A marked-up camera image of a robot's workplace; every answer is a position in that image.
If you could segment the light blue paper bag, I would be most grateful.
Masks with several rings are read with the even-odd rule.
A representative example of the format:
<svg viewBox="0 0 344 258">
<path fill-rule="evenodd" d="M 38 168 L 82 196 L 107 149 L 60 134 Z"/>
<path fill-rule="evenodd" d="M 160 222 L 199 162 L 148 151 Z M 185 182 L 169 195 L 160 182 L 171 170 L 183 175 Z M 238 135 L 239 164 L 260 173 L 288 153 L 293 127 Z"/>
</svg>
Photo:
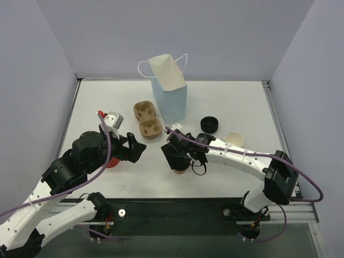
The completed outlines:
<svg viewBox="0 0 344 258">
<path fill-rule="evenodd" d="M 162 54 L 138 63 L 139 74 L 151 81 L 155 102 L 165 124 L 172 124 L 185 118 L 188 87 L 183 73 L 186 66 L 179 68 L 177 62 L 188 54 L 173 59 L 170 54 Z"/>
</svg>

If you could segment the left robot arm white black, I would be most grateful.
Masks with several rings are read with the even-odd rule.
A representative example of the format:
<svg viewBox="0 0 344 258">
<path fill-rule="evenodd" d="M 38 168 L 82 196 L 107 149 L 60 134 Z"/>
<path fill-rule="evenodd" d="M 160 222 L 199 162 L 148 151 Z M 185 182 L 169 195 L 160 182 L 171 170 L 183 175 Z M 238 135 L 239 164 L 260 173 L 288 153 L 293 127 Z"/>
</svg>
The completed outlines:
<svg viewBox="0 0 344 258">
<path fill-rule="evenodd" d="M 84 221 L 105 220 L 111 214 L 110 204 L 100 193 L 55 216 L 49 211 L 67 197 L 67 190 L 84 186 L 88 175 L 105 164 L 107 158 L 135 163 L 146 149 L 134 134 L 107 137 L 103 131 L 83 133 L 72 148 L 53 161 L 32 191 L 26 207 L 18 209 L 1 224 L 2 257 L 34 257 L 54 237 Z"/>
</svg>

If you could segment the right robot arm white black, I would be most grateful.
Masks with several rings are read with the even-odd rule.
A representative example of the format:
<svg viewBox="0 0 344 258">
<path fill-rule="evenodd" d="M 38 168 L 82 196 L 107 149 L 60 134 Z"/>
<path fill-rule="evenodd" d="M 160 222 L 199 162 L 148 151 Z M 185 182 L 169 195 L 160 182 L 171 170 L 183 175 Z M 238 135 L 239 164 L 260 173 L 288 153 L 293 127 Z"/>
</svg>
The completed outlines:
<svg viewBox="0 0 344 258">
<path fill-rule="evenodd" d="M 288 155 L 280 150 L 275 154 L 253 152 L 205 133 L 193 137 L 180 130 L 167 129 L 167 143 L 161 147 L 172 170 L 183 171 L 199 162 L 218 163 L 243 171 L 261 181 L 254 190 L 247 191 L 238 206 L 239 215 L 250 219 L 271 203 L 288 205 L 298 180 Z"/>
</svg>

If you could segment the brown paper cup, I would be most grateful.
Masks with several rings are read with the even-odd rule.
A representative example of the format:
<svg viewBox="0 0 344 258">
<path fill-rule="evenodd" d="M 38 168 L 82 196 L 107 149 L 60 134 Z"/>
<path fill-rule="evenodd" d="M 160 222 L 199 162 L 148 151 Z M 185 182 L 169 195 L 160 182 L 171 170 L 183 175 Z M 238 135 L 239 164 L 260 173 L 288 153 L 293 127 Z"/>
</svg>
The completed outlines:
<svg viewBox="0 0 344 258">
<path fill-rule="evenodd" d="M 173 169 L 173 172 L 174 172 L 175 174 L 182 175 L 182 174 L 184 174 L 184 173 L 186 172 L 186 169 L 184 169 L 184 170 Z"/>
</svg>

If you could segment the brown pulp cup carrier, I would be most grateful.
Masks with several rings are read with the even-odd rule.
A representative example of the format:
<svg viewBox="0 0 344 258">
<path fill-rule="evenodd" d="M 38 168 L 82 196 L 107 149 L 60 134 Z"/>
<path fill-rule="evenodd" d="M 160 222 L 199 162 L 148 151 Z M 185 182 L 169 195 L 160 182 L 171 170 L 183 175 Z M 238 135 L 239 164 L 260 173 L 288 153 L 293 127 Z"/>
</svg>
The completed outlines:
<svg viewBox="0 0 344 258">
<path fill-rule="evenodd" d="M 162 125 L 155 116 L 155 107 L 150 101 L 138 102 L 133 107 L 139 130 L 146 139 L 155 139 L 162 133 Z"/>
</svg>

